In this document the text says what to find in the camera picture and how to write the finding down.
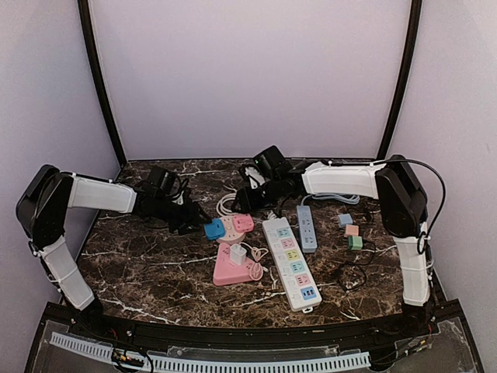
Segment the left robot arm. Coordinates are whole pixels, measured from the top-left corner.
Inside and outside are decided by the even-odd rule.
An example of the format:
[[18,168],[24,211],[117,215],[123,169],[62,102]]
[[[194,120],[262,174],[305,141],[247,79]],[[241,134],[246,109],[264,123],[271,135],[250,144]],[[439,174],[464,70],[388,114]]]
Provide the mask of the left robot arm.
[[49,280],[69,305],[82,312],[80,327],[93,339],[102,339],[109,333],[109,320],[95,310],[101,306],[99,300],[69,251],[64,229],[68,210],[86,208],[158,219],[170,232],[185,235],[212,221],[190,194],[188,180],[158,166],[146,180],[128,186],[44,165],[20,197],[16,217]]

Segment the pink cube adapter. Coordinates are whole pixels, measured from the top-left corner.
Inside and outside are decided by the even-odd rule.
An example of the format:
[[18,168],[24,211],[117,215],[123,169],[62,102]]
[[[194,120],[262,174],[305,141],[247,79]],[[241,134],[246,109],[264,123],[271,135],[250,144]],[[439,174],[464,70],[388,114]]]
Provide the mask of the pink cube adapter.
[[234,214],[232,216],[233,226],[238,233],[251,232],[255,223],[250,214]]

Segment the round beige power strip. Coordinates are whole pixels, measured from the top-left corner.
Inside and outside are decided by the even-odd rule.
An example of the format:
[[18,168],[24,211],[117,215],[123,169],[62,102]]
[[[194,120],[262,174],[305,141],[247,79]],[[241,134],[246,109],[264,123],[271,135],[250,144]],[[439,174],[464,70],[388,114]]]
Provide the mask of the round beige power strip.
[[218,243],[227,243],[228,245],[233,245],[240,243],[246,237],[245,232],[238,232],[235,229],[235,223],[233,217],[224,216],[221,218],[222,225],[224,226],[224,236],[216,240]]

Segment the blue charger plug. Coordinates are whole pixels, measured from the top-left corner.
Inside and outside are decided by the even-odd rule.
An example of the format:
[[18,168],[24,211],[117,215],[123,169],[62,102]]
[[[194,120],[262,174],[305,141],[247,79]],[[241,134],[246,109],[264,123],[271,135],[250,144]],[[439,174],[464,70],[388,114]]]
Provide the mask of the blue charger plug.
[[353,218],[350,214],[339,214],[338,219],[340,228],[345,228],[347,225],[353,224]]

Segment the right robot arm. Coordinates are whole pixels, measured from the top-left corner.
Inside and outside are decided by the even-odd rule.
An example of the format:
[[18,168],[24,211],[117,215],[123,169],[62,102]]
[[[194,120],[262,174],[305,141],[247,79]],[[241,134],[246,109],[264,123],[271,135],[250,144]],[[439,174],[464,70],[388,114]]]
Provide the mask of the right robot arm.
[[378,200],[384,229],[398,248],[403,280],[403,302],[416,306],[397,318],[396,330],[412,337],[426,324],[421,308],[430,296],[426,267],[430,228],[427,194],[415,172],[414,161],[402,155],[374,162],[311,162],[293,164],[278,147],[271,146],[253,158],[261,175],[255,186],[235,194],[232,207],[241,213],[274,208],[289,196],[345,194]]

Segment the white charger plug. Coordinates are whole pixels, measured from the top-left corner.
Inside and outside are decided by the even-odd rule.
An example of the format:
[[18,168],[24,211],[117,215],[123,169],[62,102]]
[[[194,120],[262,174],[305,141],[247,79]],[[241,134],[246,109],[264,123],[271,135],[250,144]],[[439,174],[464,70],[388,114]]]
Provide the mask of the white charger plug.
[[246,260],[246,249],[239,243],[235,243],[230,247],[230,261],[241,266]]

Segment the blue power strip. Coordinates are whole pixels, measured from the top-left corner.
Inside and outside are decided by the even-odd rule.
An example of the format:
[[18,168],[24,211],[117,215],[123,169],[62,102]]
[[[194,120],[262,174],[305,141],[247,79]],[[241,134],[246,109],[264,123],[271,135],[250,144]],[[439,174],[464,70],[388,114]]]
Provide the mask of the blue power strip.
[[318,239],[315,232],[311,208],[306,205],[307,200],[337,200],[344,204],[356,205],[360,202],[360,197],[358,195],[321,193],[308,194],[302,198],[301,202],[296,207],[301,250],[303,253],[315,253],[318,248]]

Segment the pink charger plug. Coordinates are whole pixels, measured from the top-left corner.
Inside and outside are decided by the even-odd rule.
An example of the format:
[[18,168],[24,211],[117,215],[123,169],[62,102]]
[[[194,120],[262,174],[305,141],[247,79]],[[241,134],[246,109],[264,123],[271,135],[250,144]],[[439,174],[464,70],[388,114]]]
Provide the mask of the pink charger plug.
[[360,228],[358,225],[346,225],[345,226],[345,231],[344,231],[345,237],[359,236],[359,235],[360,235]]

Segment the pink triangular power strip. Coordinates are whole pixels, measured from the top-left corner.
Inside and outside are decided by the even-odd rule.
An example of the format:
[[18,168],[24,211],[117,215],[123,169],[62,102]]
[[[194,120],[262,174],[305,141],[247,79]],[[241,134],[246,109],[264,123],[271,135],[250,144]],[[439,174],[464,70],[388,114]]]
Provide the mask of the pink triangular power strip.
[[246,249],[246,260],[241,266],[230,261],[230,247],[227,243],[218,246],[217,258],[214,267],[213,282],[216,286],[240,284],[249,281],[259,281],[263,274],[262,266],[248,256]]

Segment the white long power strip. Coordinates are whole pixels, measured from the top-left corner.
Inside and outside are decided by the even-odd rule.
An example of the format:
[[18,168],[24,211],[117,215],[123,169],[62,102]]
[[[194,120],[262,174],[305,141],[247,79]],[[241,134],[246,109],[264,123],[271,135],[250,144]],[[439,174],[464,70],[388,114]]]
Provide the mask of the white long power strip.
[[262,222],[262,230],[290,309],[313,312],[322,297],[289,221],[270,212]]

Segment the blue cube adapter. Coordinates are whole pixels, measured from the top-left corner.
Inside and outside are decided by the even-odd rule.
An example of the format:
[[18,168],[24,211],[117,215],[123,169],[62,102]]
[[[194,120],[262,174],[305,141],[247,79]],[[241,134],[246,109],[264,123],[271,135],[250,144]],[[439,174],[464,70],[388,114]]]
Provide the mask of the blue cube adapter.
[[220,218],[215,218],[211,221],[211,223],[204,224],[203,229],[206,237],[210,241],[220,239],[225,235],[224,224]]

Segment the green charger plug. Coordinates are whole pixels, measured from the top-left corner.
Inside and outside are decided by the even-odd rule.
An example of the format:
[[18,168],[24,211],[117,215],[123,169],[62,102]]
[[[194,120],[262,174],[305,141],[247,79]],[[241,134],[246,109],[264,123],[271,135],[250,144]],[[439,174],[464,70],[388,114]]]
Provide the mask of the green charger plug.
[[348,249],[352,251],[361,250],[363,248],[363,239],[360,236],[351,235],[348,237]]

